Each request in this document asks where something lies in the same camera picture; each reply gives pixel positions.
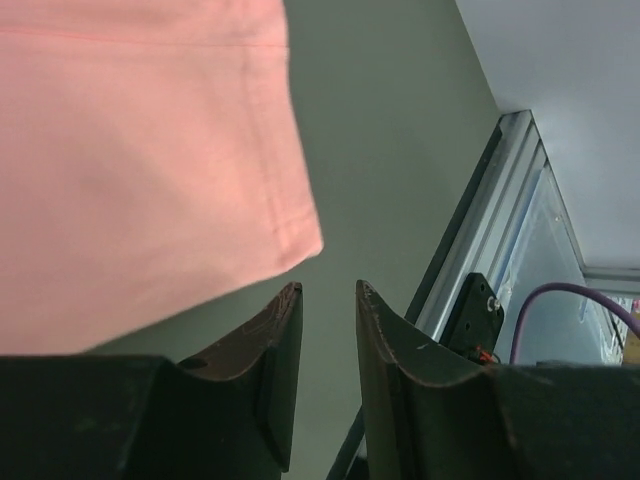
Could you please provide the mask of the aluminium frame rail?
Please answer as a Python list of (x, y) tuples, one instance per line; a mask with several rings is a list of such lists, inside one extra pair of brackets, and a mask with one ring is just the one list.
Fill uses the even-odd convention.
[(502, 282), (510, 257), (539, 179), (552, 175), (532, 112), (502, 116), (410, 303), (410, 323), (439, 339), (470, 272), (509, 302)]

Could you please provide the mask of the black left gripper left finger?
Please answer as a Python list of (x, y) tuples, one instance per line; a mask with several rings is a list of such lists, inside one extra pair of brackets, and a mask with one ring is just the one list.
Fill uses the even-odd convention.
[(180, 362), (5, 356), (5, 479), (278, 479), (290, 466), (303, 291)]

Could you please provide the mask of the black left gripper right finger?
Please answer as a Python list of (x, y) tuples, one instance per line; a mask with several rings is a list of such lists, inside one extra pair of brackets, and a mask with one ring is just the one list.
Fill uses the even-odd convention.
[(356, 285), (374, 479), (635, 479), (635, 366), (481, 366)]

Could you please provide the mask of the pink t shirt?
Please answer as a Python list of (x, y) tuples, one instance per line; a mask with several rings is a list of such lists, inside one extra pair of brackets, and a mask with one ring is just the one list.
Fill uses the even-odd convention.
[(323, 246), (280, 1), (1, 5), (1, 350), (80, 352)]

